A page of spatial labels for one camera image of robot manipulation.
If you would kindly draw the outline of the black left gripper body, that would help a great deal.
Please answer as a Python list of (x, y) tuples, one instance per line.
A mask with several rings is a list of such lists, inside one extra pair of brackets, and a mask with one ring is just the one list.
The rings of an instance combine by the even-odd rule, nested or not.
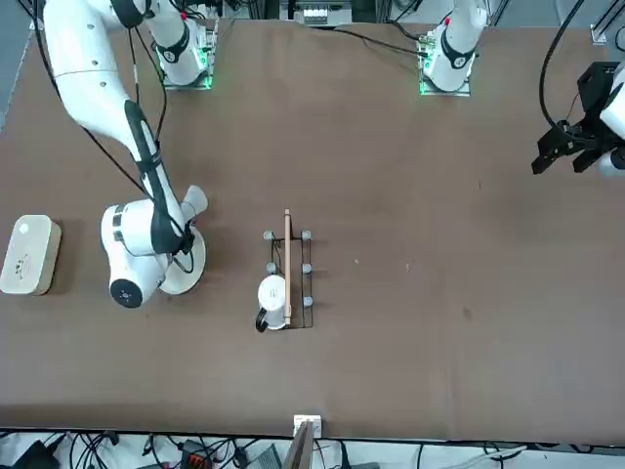
[(584, 112), (578, 122), (581, 136), (599, 143), (613, 143), (614, 133), (601, 121), (619, 62), (593, 62), (578, 78), (577, 87)]

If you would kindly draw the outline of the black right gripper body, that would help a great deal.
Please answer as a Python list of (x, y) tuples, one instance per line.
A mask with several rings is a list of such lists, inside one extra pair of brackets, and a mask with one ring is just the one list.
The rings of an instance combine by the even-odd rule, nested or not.
[(194, 240), (195, 234), (193, 233), (193, 221), (188, 221), (185, 224), (180, 243), (174, 250), (173, 255), (177, 255), (179, 253), (188, 255), (193, 248)]

